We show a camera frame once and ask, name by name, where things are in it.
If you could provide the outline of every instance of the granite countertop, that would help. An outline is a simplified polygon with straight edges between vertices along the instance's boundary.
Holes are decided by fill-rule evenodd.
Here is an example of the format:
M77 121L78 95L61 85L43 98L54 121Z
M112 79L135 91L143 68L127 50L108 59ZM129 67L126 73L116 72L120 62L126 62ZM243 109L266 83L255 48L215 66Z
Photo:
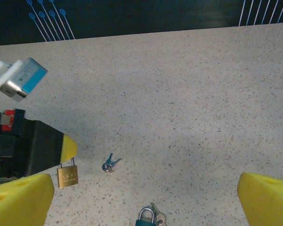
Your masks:
M50 226L134 226L155 202L168 226L246 226L243 172L283 179L283 24L0 46L49 70L25 100L72 137L79 184L58 189ZM113 173L101 165L123 157Z

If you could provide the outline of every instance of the blue label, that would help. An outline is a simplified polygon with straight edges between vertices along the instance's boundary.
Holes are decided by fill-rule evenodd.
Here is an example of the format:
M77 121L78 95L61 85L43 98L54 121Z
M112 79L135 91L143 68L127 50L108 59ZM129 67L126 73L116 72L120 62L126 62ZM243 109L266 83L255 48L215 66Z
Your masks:
M28 82L22 87L22 89L26 93L30 93L35 86L41 81L41 79L46 75L47 71L44 69L38 70L31 78L28 80Z

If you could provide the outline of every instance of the teal padlock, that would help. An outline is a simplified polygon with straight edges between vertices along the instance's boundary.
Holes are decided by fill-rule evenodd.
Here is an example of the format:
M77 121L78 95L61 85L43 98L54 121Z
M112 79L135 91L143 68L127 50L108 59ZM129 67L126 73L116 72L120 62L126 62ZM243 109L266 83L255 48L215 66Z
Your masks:
M150 211L152 214L152 221L151 222L147 222L147 221L143 221L141 220L142 214L144 213L144 211ZM156 226L156 224L154 223L155 220L155 213L151 208L145 207L140 211L140 215L138 217L138 220L136 220L135 226Z

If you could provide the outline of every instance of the padlock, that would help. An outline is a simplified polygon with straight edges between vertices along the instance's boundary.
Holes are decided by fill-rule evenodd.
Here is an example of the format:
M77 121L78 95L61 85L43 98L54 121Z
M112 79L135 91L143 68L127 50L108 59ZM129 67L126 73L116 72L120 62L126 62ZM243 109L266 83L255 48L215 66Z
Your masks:
M150 211L151 214L152 214L152 221L151 222L141 220L142 214L146 210ZM155 220L154 211L152 209L148 208L148 207L145 207L140 211L140 215L138 217L138 220L136 220L135 226L155 226L156 224L154 223L154 220Z
M62 164L58 168L58 187L68 187L79 183L77 166L75 165L75 159L71 159L71 166L62 167Z

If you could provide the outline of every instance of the brass padlock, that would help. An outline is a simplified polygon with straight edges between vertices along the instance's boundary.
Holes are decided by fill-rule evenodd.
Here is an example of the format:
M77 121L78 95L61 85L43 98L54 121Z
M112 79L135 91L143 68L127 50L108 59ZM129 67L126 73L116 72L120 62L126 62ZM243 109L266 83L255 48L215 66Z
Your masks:
M68 187L79 183L77 166L75 165L75 159L71 159L71 166L62 167L62 164L58 168L58 187Z

